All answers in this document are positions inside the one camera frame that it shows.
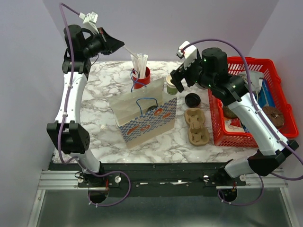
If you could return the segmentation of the black lid stack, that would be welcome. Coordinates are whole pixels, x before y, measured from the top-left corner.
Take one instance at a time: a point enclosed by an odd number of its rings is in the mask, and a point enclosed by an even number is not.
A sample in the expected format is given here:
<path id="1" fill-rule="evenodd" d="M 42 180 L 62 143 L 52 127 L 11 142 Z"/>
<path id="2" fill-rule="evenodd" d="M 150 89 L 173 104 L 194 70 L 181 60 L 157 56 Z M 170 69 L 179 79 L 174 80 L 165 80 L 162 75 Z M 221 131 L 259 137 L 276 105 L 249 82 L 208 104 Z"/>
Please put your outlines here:
<path id="1" fill-rule="evenodd" d="M 195 93 L 189 93 L 185 96 L 185 104 L 189 108 L 195 108 L 198 107 L 201 103 L 201 98 L 199 95 Z"/>

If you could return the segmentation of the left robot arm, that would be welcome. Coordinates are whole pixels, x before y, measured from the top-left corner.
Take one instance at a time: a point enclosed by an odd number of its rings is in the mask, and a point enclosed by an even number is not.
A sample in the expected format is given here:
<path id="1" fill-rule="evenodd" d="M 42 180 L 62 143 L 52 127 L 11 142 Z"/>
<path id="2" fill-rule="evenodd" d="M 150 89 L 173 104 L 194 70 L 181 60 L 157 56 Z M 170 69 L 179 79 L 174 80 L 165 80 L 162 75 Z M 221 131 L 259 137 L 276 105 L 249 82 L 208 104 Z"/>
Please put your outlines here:
<path id="1" fill-rule="evenodd" d="M 62 100 L 55 121 L 47 124 L 46 131 L 61 162 L 75 160 L 89 174 L 89 182 L 99 187 L 105 181 L 104 169 L 89 149 L 89 132 L 80 124 L 82 96 L 91 69 L 90 59 L 99 54 L 110 55 L 124 42 L 111 37 L 102 27 L 94 33 L 79 25 L 69 25 L 63 32 L 67 48 L 62 63 Z"/>

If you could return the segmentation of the red plastic straw holder cup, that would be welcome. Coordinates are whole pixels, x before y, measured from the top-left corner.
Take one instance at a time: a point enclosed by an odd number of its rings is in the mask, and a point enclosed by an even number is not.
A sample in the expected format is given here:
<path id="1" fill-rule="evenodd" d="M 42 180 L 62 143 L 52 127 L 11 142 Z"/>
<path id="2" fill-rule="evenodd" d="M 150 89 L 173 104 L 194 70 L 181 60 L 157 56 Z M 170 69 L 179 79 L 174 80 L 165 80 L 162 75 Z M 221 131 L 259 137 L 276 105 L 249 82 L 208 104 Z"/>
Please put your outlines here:
<path id="1" fill-rule="evenodd" d="M 142 79 L 136 77 L 136 72 L 137 71 L 135 69 L 132 69 L 131 71 L 131 78 L 133 81 L 133 86 L 131 90 L 142 88 L 143 86 L 146 86 L 151 82 L 151 72 L 148 67 L 146 67 L 145 77 Z"/>

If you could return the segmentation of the white wrapped straws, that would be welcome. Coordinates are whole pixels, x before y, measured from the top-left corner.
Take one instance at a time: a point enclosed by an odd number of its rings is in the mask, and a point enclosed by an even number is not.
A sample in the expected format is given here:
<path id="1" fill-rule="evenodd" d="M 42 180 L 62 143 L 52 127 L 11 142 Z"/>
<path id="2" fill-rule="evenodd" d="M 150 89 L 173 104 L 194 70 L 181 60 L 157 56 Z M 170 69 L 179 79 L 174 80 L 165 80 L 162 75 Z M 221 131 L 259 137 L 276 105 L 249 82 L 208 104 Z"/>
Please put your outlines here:
<path id="1" fill-rule="evenodd" d="M 133 74 L 135 75 L 135 77 L 139 79 L 144 79 L 146 77 L 145 73 L 146 73 L 148 55 L 142 53 L 136 54 L 135 56 L 131 55 L 131 60 L 133 63 L 133 69 L 134 69 Z"/>

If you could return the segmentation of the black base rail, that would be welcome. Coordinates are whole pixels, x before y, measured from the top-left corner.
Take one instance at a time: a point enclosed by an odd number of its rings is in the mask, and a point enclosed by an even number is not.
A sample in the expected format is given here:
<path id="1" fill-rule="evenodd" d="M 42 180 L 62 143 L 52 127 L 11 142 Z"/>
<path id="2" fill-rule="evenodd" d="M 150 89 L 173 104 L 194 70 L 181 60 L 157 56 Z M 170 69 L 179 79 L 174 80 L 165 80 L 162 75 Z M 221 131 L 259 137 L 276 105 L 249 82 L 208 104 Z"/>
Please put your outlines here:
<path id="1" fill-rule="evenodd" d="M 173 197 L 206 196 L 217 194 L 222 186 L 231 192 L 237 186 L 245 186 L 240 178 L 220 180 L 216 177 L 221 163 L 108 163 L 103 168 L 105 178 L 79 174 L 80 188 L 91 191 L 109 187 L 116 197 Z"/>

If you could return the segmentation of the aluminium frame rail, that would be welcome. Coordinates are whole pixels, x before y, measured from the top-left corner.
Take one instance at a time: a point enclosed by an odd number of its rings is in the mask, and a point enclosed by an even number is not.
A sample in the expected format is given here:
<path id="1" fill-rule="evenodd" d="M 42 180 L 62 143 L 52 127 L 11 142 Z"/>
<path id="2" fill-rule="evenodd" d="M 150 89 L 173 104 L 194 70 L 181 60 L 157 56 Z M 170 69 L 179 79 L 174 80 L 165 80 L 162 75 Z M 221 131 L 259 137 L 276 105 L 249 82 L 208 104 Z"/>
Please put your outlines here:
<path id="1" fill-rule="evenodd" d="M 78 179 L 76 171 L 43 171 L 40 175 L 38 183 L 39 190 L 105 190 L 106 188 L 118 188 L 123 183 L 128 186 L 128 180 L 124 176 L 110 175 L 108 177 L 109 184 L 97 182 L 96 184 L 86 183 L 82 179 Z M 236 188 L 260 188 L 261 182 L 263 182 L 265 188 L 286 188 L 287 183 L 272 175 L 263 177 L 262 180 L 256 174 L 245 175 L 236 180 Z M 231 189 L 230 186 L 218 186 L 212 183 L 209 178 L 202 180 L 131 180 L 132 188 L 139 188 L 141 186 L 185 186 L 190 187 L 194 183 L 201 183 L 202 186 L 206 186 L 207 189 L 216 187 L 218 189 Z"/>

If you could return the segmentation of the red plastic basket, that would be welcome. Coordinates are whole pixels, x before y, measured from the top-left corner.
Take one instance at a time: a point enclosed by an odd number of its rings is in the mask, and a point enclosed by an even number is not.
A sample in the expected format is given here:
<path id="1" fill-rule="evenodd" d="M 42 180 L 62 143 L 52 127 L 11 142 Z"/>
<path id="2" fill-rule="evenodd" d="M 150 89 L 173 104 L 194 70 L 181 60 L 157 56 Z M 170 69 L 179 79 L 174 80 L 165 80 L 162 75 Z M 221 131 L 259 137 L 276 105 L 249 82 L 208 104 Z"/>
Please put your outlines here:
<path id="1" fill-rule="evenodd" d="M 270 59 L 252 57 L 246 57 L 246 61 L 249 70 L 264 73 L 275 106 L 283 113 L 285 123 L 279 131 L 288 139 L 295 139 L 299 135 L 299 130 L 295 122 L 292 107 L 288 104 L 282 90 L 282 80 L 275 69 L 274 63 Z M 208 91 L 208 96 L 214 144 L 216 146 L 256 148 L 257 144 L 250 133 L 228 132 L 225 129 L 221 101 L 215 98 L 210 90 Z"/>

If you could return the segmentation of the crumpled silver snack bag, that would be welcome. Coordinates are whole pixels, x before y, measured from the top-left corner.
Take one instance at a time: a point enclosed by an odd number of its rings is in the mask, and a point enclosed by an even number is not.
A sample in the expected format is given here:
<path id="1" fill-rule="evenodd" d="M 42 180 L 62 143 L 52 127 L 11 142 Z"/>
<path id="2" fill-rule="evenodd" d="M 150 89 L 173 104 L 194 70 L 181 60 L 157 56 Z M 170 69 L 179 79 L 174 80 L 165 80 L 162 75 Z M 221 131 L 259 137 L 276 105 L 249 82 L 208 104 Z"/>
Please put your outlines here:
<path id="1" fill-rule="evenodd" d="M 252 93 L 254 95 L 259 94 L 259 92 L 261 91 L 264 74 L 262 72 L 254 71 L 254 70 L 249 70 L 249 74 L 250 74 Z M 240 76 L 248 84 L 246 71 L 242 71 L 237 75 Z"/>

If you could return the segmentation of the single white straw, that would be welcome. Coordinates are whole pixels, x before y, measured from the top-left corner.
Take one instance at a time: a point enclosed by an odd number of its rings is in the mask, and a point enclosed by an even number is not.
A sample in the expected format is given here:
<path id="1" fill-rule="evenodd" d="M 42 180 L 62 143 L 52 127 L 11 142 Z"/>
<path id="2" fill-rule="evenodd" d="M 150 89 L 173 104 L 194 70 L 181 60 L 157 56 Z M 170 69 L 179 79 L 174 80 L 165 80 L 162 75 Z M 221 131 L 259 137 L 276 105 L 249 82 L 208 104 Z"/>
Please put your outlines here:
<path id="1" fill-rule="evenodd" d="M 138 54 L 132 52 L 130 49 L 128 49 L 125 45 L 123 46 L 123 48 L 128 52 L 130 53 L 134 58 L 138 59 Z"/>

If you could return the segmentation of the brown round cake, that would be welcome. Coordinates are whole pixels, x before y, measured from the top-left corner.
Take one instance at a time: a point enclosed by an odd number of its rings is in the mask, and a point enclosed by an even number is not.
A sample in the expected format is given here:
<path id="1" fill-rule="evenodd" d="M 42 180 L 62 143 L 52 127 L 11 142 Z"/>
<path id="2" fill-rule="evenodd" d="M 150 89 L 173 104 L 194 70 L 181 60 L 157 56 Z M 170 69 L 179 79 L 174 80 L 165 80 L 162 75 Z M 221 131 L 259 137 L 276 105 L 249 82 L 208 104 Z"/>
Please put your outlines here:
<path id="1" fill-rule="evenodd" d="M 262 110 L 277 129 L 280 129 L 284 126 L 285 118 L 283 116 L 283 113 L 276 107 L 264 106 L 262 107 Z"/>

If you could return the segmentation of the checkered paper takeout bag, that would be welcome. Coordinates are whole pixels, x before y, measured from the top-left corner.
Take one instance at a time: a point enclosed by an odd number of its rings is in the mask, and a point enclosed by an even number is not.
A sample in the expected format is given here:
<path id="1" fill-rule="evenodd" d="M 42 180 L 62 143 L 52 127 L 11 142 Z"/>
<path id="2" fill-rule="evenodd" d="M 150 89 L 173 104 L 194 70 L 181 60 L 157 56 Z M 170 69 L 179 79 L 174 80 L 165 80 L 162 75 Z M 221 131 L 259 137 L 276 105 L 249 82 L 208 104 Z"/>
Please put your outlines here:
<path id="1" fill-rule="evenodd" d="M 109 98 L 109 105 L 127 148 L 136 147 L 174 128 L 177 97 L 163 90 L 164 79 Z M 150 106 L 156 110 L 146 112 Z"/>

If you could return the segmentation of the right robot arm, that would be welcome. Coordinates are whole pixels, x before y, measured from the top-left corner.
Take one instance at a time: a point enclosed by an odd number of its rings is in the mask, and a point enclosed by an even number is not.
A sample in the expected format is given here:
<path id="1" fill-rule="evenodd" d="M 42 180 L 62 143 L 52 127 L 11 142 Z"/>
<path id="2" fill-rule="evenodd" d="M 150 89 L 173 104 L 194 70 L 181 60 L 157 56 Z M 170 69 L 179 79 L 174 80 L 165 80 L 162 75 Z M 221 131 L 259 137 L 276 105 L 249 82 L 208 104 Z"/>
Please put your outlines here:
<path id="1" fill-rule="evenodd" d="M 244 123 L 258 145 L 254 155 L 231 160 L 218 171 L 221 184 L 229 185 L 240 175 L 256 173 L 267 176 L 298 149 L 298 143 L 281 134 L 257 105 L 247 82 L 240 76 L 229 74 L 227 54 L 220 48 L 207 48 L 199 53 L 194 45 L 187 44 L 179 48 L 177 56 L 184 60 L 171 72 L 171 82 L 178 91 L 184 90 L 182 80 L 188 87 L 198 84 L 211 90 Z"/>

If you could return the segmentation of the green round sponge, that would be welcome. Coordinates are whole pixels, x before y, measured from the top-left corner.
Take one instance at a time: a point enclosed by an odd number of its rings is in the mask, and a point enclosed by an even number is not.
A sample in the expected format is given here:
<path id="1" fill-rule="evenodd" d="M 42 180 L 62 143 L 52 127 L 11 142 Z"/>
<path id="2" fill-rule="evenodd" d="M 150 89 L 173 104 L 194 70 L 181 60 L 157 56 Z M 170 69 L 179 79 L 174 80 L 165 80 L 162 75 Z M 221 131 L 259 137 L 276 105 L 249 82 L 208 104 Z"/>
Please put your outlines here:
<path id="1" fill-rule="evenodd" d="M 225 118 L 236 119 L 238 116 L 227 106 L 223 106 L 223 115 Z"/>

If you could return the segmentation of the blue package in basket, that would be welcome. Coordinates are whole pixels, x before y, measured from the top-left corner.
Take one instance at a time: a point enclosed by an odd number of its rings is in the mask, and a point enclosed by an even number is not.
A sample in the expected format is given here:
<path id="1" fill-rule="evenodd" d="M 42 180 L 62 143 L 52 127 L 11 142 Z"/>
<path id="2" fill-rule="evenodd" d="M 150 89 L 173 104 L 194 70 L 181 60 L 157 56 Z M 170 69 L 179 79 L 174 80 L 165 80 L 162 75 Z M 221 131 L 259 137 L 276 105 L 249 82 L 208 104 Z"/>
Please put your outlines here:
<path id="1" fill-rule="evenodd" d="M 262 80 L 262 87 L 258 94 L 258 104 L 261 108 L 263 108 L 264 106 L 276 106 L 273 97 L 270 93 L 268 83 L 265 79 Z"/>

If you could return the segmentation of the black plastic cup lid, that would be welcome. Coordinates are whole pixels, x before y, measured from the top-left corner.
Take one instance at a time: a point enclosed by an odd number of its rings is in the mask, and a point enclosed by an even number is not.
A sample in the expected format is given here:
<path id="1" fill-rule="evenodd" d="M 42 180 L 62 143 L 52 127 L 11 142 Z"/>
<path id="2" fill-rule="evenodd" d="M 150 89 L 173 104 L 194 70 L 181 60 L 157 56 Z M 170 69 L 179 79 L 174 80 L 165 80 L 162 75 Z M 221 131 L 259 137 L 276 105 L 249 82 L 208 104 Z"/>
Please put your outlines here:
<path id="1" fill-rule="evenodd" d="M 146 112 L 150 112 L 150 111 L 153 111 L 153 110 L 156 110 L 158 108 L 158 106 L 156 105 L 153 105 L 153 106 L 150 106 Z"/>

